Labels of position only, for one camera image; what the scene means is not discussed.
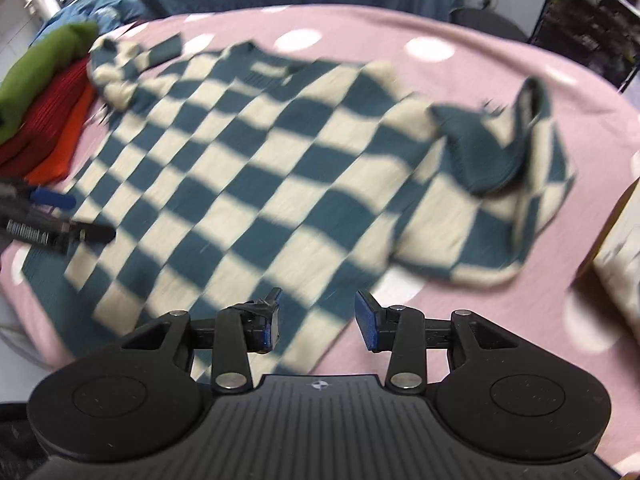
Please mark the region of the black round stool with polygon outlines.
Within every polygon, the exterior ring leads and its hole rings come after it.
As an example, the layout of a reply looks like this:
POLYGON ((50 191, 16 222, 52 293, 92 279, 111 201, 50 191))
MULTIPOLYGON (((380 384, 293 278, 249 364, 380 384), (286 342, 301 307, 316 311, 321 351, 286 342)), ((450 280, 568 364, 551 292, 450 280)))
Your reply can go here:
POLYGON ((526 44, 528 36, 517 24, 490 9, 459 8, 450 12, 450 22, 502 39, 526 44))

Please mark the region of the black trolley shelf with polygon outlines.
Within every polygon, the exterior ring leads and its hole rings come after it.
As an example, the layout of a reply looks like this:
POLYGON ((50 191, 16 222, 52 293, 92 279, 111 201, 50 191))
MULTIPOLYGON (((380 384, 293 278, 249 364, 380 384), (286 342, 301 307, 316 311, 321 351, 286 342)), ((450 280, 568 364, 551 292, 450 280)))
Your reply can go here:
POLYGON ((546 0, 528 43, 589 68, 623 93, 639 73, 639 11, 626 0, 546 0))

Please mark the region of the green folded garment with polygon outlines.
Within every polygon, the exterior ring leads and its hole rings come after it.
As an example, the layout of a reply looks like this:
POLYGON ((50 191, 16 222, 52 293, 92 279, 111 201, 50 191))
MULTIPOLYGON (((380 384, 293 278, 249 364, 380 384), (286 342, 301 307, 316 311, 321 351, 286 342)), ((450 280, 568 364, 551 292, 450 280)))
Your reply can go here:
POLYGON ((1 83, 2 143, 15 136, 29 105, 53 76, 84 58, 98 36, 95 22, 65 24, 33 44, 17 60, 1 83))

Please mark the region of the green cream checkered sweater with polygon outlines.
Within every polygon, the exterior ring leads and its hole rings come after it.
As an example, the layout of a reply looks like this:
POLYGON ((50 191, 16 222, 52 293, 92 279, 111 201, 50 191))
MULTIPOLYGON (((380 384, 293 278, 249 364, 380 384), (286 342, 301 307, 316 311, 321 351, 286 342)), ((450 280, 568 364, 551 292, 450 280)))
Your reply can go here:
POLYGON ((544 84, 462 110, 399 87, 390 66, 280 58, 244 42, 186 55, 102 37, 89 77, 105 141, 74 217, 116 231, 22 272, 85 356, 173 310, 208 318, 280 288, 281 336, 255 375, 306 373, 391 264, 495 286, 521 270, 575 171, 544 84))

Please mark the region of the pink polka dot bedsheet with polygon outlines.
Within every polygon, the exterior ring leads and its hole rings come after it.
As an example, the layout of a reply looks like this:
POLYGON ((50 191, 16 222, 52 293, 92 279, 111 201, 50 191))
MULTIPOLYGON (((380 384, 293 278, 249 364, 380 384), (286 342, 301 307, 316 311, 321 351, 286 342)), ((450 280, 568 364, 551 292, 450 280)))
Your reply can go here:
POLYGON ((575 274, 618 198, 639 173, 639 115, 601 77, 565 58, 459 26, 365 6, 272 6, 177 15, 117 36, 156 44, 175 34, 195 53, 247 39, 293 58, 394 66, 402 84, 435 102, 509 103, 523 80, 550 89, 577 181, 522 273, 505 288, 426 282, 394 266, 373 289, 381 304, 431 318, 470 309, 589 370, 612 398, 600 456, 621 472, 639 466, 639 347, 593 282, 575 274))

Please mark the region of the blue crumpled cloth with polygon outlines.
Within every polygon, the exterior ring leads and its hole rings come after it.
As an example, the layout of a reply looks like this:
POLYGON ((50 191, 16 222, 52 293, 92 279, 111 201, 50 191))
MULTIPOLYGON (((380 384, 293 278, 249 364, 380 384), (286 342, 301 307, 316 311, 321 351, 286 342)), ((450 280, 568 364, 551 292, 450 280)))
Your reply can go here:
POLYGON ((95 22, 99 33, 105 34, 150 17, 151 12, 142 0, 78 0, 45 21, 29 45, 36 44, 47 34, 67 24, 95 22))

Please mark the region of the red folded garment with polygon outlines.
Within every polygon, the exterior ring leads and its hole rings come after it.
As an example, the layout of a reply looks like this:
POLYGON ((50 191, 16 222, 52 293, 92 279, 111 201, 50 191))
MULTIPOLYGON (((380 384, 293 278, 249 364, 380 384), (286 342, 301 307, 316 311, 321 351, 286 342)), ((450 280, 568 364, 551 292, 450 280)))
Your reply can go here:
POLYGON ((30 184, 60 182, 70 174, 72 159, 96 92, 82 58, 36 97, 17 134, 1 145, 1 175, 30 184))

